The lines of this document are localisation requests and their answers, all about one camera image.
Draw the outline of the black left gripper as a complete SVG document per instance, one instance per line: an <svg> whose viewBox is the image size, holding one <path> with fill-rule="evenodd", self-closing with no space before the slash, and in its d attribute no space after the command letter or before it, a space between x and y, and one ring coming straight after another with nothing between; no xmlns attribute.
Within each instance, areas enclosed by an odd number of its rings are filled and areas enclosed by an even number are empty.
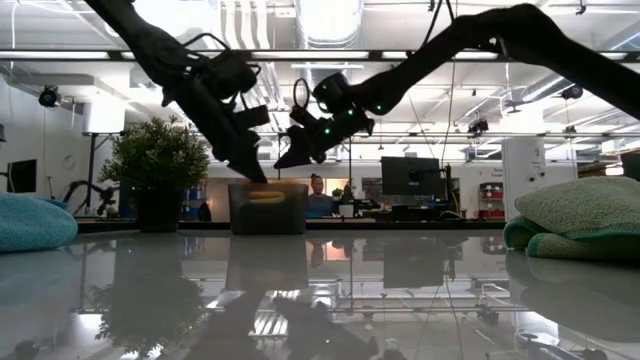
<svg viewBox="0 0 640 360"><path fill-rule="evenodd" d="M251 182L267 182L258 161L261 137L236 129L222 102L198 80L178 80L164 86L162 92L162 105L176 102L211 144L217 160L228 161L228 168Z"/></svg>

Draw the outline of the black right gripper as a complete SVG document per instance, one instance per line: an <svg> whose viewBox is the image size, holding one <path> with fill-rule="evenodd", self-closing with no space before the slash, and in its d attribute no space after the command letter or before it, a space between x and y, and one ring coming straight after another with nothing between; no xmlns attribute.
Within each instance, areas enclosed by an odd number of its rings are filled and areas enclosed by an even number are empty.
<svg viewBox="0 0 640 360"><path fill-rule="evenodd" d="M277 134L276 169L308 165L312 161L323 163L326 152L340 145L359 131L372 134L375 121L362 110L348 108L331 118L317 118L320 127L307 132L301 127L290 127L287 132Z"/></svg>

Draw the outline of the blue microfiber towel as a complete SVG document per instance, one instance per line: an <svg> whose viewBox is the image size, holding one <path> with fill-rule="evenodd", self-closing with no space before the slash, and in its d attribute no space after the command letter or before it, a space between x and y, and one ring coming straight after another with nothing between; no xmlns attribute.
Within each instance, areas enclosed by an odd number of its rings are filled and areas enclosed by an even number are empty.
<svg viewBox="0 0 640 360"><path fill-rule="evenodd" d="M55 249L77 233L78 224L64 203L0 193L0 253Z"/></svg>

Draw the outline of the light green microfiber towel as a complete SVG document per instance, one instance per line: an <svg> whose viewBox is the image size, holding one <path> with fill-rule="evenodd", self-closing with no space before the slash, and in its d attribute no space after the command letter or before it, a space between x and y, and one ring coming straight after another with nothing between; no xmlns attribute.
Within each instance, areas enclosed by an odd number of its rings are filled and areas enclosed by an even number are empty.
<svg viewBox="0 0 640 360"><path fill-rule="evenodd" d="M510 249L529 257L640 262L640 182L587 177L515 200L504 228Z"/></svg>

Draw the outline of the person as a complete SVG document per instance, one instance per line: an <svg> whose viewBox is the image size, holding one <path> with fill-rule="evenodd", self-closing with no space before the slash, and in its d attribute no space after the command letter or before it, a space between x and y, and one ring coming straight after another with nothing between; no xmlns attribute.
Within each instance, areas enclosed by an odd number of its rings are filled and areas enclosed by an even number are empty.
<svg viewBox="0 0 640 360"><path fill-rule="evenodd" d="M307 198L308 218L322 218L333 215L333 199L324 193L324 179L317 175L311 175L312 193Z"/></svg>

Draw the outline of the dark grey plastic bin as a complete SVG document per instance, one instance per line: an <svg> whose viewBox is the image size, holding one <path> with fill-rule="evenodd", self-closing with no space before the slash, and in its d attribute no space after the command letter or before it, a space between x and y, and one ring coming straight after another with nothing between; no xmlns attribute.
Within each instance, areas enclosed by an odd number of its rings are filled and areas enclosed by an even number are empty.
<svg viewBox="0 0 640 360"><path fill-rule="evenodd" d="M306 231L306 184L298 183L283 202L259 204L246 197L251 184L228 186L230 228L235 235L301 235Z"/></svg>

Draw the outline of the blue storage crates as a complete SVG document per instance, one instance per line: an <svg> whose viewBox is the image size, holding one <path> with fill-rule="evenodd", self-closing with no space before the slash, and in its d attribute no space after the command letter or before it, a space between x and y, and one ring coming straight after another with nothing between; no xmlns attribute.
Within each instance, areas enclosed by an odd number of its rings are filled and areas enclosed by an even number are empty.
<svg viewBox="0 0 640 360"><path fill-rule="evenodd" d="M185 220L197 220L199 222L209 222L211 220L206 188L203 185L186 190L182 204L182 217Z"/></svg>

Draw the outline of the overhead light bar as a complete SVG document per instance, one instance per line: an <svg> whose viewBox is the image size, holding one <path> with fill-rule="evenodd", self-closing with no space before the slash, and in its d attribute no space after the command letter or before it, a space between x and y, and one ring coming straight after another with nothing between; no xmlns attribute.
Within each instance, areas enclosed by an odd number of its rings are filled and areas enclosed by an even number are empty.
<svg viewBox="0 0 640 360"><path fill-rule="evenodd" d="M397 62L407 51L381 50L237 50L245 60L256 62ZM482 51L463 51L454 57L458 62L511 62L504 55ZM134 62L134 54L122 50L11 50L0 49L0 61L116 61Z"/></svg>

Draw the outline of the small green potted plant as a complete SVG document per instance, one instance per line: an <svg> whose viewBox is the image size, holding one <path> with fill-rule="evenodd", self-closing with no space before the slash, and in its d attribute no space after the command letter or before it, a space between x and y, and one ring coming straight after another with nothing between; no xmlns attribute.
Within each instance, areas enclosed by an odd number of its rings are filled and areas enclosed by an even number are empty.
<svg viewBox="0 0 640 360"><path fill-rule="evenodd" d="M153 118L113 141L99 179L131 188L140 231L173 233L185 192L205 179L208 164L204 142L189 129Z"/></svg>

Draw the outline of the black computer monitor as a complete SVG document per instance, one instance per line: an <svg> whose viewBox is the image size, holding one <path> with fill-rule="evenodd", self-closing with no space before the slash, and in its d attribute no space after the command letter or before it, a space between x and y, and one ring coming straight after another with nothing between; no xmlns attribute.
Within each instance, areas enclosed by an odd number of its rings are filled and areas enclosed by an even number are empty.
<svg viewBox="0 0 640 360"><path fill-rule="evenodd" d="M640 152L620 155L623 175L640 182Z"/></svg>
<svg viewBox="0 0 640 360"><path fill-rule="evenodd" d="M382 157L381 171L384 195L442 198L445 194L438 159Z"/></svg>

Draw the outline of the white box light on stand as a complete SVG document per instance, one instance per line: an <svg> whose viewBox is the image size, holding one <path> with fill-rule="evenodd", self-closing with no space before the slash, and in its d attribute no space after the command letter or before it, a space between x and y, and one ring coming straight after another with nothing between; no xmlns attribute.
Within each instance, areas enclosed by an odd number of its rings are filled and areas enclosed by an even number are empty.
<svg viewBox="0 0 640 360"><path fill-rule="evenodd" d="M99 180L101 168L112 158L113 139L124 129L125 105L119 100L96 100L84 105L83 134L89 141L87 179L101 189L112 181Z"/></svg>

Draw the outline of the red storage shelf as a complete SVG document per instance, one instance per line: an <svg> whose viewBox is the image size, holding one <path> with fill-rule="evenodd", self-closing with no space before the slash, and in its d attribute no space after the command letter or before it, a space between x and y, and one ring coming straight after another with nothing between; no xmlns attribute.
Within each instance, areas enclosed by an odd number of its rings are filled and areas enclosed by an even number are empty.
<svg viewBox="0 0 640 360"><path fill-rule="evenodd" d="M502 182L485 182L479 185L477 217L489 221L505 219Z"/></svg>

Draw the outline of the white cabinet pillar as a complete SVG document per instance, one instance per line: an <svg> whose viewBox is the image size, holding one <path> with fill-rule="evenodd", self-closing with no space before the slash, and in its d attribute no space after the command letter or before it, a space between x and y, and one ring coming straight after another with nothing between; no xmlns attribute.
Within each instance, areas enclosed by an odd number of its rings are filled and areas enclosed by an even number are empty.
<svg viewBox="0 0 640 360"><path fill-rule="evenodd" d="M507 222L519 212L518 197L545 185L545 147L541 137L510 137L502 141L504 207Z"/></svg>

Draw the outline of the black metal table frame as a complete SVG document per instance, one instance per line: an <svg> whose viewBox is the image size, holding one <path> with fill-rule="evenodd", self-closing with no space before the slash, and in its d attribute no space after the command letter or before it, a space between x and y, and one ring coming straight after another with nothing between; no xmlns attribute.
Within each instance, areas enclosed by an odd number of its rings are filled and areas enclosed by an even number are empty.
<svg viewBox="0 0 640 360"><path fill-rule="evenodd" d="M427 222L376 222L373 219L311 219L306 223L307 230L502 230L505 222L480 220L446 220ZM80 234L103 233L115 231L133 231L138 226L135 221L128 220L97 220L80 221Z"/></svg>

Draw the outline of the black wall screen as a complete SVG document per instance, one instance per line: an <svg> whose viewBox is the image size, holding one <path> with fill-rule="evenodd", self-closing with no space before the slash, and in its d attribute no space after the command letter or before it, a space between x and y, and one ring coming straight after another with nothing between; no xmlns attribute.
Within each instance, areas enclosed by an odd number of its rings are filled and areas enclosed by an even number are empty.
<svg viewBox="0 0 640 360"><path fill-rule="evenodd" d="M37 188L37 160L11 162L7 167L7 191L34 193Z"/></svg>

